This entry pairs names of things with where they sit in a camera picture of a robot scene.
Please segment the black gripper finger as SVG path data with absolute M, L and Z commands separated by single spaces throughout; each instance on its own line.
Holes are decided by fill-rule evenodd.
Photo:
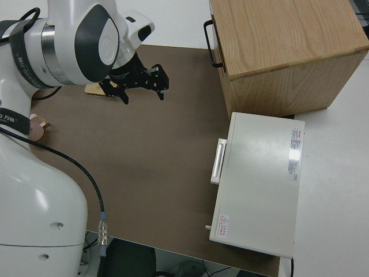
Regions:
M 160 64 L 155 64 L 151 69 L 145 71 L 147 79 L 145 88 L 157 93 L 159 99 L 164 100 L 164 90 L 169 88 L 170 81 L 165 70 Z
M 129 104 L 129 97 L 125 93 L 125 88 L 117 85 L 116 87 L 111 84 L 111 80 L 105 78 L 99 82 L 99 86 L 103 93 L 107 97 L 119 98 L 124 104 Z

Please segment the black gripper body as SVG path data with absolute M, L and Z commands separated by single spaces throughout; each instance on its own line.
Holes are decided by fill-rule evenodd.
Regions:
M 111 81 L 116 84 L 116 88 L 122 90 L 127 88 L 150 89 L 147 84 L 146 70 L 139 56 L 133 56 L 127 64 L 111 70 Z

